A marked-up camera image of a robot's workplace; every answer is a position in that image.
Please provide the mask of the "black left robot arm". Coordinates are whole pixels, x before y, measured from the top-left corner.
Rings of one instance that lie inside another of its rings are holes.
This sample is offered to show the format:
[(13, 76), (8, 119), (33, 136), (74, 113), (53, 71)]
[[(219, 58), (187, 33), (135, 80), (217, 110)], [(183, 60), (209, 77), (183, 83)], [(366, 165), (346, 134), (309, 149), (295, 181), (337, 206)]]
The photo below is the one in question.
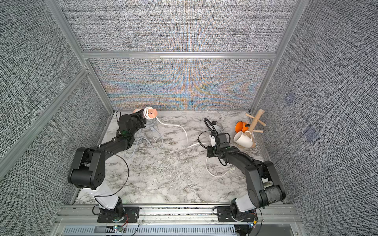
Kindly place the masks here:
[(123, 215), (122, 200), (105, 183), (105, 161), (132, 147), (134, 135), (145, 128), (143, 111), (121, 115), (116, 137), (95, 147), (77, 149), (68, 174), (68, 182), (87, 191), (99, 203), (102, 213)]

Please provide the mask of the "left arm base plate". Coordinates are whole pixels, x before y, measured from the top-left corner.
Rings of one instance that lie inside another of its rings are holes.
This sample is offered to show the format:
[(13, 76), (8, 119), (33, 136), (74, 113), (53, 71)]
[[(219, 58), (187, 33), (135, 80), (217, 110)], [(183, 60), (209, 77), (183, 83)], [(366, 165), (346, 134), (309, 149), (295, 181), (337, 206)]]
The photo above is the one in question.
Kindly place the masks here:
[(100, 208), (97, 223), (137, 223), (140, 208), (137, 206), (124, 206), (122, 210)]

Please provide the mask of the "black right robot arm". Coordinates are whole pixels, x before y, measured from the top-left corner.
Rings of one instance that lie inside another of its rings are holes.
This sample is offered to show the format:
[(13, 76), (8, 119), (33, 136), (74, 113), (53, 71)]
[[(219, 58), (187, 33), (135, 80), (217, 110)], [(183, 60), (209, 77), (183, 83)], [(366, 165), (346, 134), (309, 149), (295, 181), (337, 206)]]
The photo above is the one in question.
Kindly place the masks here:
[(253, 159), (236, 147), (207, 146), (206, 150), (208, 157), (222, 159), (245, 175), (247, 193), (231, 201), (233, 217), (285, 199), (285, 190), (271, 161)]

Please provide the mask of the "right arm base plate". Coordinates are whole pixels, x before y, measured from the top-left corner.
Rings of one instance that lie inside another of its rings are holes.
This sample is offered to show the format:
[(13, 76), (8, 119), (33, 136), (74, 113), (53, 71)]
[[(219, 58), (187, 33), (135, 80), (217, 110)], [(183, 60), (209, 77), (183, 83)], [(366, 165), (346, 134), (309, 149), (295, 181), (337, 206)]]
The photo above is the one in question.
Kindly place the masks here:
[(240, 212), (235, 206), (216, 206), (213, 214), (218, 217), (219, 222), (254, 222), (258, 220), (255, 210)]

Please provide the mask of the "light blue power strip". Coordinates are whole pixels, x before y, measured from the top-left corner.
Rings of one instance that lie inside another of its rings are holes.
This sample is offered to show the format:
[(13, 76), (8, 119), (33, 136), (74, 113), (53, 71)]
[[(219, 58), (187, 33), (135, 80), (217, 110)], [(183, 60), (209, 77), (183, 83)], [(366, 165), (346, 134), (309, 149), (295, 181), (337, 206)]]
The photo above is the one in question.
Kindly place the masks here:
[(145, 136), (142, 135), (141, 131), (138, 133), (137, 140), (133, 144), (133, 151), (125, 151), (125, 159), (131, 159), (136, 154), (139, 147), (144, 143), (147, 144), (152, 149), (161, 149), (163, 146), (163, 136), (154, 126), (149, 126), (147, 129), (150, 131), (151, 137), (154, 144)]

